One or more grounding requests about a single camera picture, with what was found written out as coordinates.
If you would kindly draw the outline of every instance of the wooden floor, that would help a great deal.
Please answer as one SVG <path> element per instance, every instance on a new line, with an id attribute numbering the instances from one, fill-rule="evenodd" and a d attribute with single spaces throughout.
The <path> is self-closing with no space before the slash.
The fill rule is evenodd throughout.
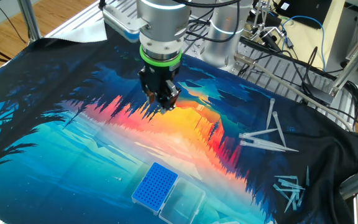
<path id="1" fill-rule="evenodd" d="M 45 35 L 60 24 L 73 17 L 95 0 L 40 0 L 34 5 L 35 15 L 42 35 Z M 24 40 L 27 38 L 27 29 L 20 14 L 11 18 L 18 32 Z M 0 24 L 0 51 L 10 57 L 17 55 L 26 44 L 17 37 L 14 29 L 8 21 Z"/>

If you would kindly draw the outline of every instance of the blue pipette tip rack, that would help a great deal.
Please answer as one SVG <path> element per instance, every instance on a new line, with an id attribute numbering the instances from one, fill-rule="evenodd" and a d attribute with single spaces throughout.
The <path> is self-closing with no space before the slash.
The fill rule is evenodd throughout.
<path id="1" fill-rule="evenodd" d="M 139 203 L 158 215 L 161 206 L 178 178 L 178 174 L 158 163 L 153 163 L 132 195 L 132 201 Z"/>

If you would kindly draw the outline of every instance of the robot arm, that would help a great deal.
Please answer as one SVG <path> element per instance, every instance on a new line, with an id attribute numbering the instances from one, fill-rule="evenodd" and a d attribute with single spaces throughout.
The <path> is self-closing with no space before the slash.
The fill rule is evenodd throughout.
<path id="1" fill-rule="evenodd" d="M 172 110 L 180 89 L 173 84 L 179 72 L 181 46 L 190 7 L 172 0 L 137 0 L 137 19 L 130 19 L 103 0 L 99 7 L 104 21 L 128 41 L 140 40 L 139 53 L 145 66 L 138 73 L 149 101 Z"/>

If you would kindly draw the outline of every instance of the blue cable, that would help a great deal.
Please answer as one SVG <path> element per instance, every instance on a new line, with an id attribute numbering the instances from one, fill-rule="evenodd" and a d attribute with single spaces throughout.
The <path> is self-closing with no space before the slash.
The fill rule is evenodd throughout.
<path id="1" fill-rule="evenodd" d="M 308 16 L 293 16 L 293 17 L 287 19 L 283 24 L 281 24 L 281 26 L 283 27 L 283 30 L 285 30 L 285 29 L 284 29 L 284 25 L 285 25 L 288 21 L 290 21 L 290 20 L 292 20 L 292 19 L 295 19 L 295 18 L 311 19 L 311 20 L 317 22 L 317 23 L 320 25 L 321 30 L 323 31 L 323 39 L 322 39 L 322 41 L 321 41 L 321 58 L 323 59 L 323 70 L 325 71 L 325 70 L 326 70 L 326 60 L 325 60 L 325 58 L 324 58 L 324 51 L 323 51 L 325 32 L 324 32 L 324 27 L 323 27 L 323 25 L 322 25 L 319 21 L 317 21 L 316 19 L 313 19 L 312 17 L 308 17 Z M 285 45 L 286 42 L 287 42 L 287 35 L 285 36 L 282 50 L 284 49 L 284 45 Z"/>

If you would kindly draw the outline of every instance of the green ring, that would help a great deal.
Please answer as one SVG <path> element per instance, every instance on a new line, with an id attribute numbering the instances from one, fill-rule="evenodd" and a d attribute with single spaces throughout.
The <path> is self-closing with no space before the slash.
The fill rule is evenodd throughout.
<path id="1" fill-rule="evenodd" d="M 142 45 L 140 45 L 139 52 L 140 52 L 140 56 L 142 57 L 142 59 L 145 62 L 147 62 L 147 63 L 149 63 L 149 64 L 151 64 L 153 66 L 156 66 L 156 67 L 169 67 L 169 66 L 172 66 L 172 65 L 176 65 L 177 63 L 180 62 L 180 59 L 181 59 L 181 50 L 179 51 L 179 55 L 175 59 L 173 59 L 171 61 L 168 61 L 168 62 L 158 62 L 158 61 L 154 61 L 154 60 L 148 58 L 146 56 L 146 54 L 144 54 L 144 52 L 143 52 Z"/>

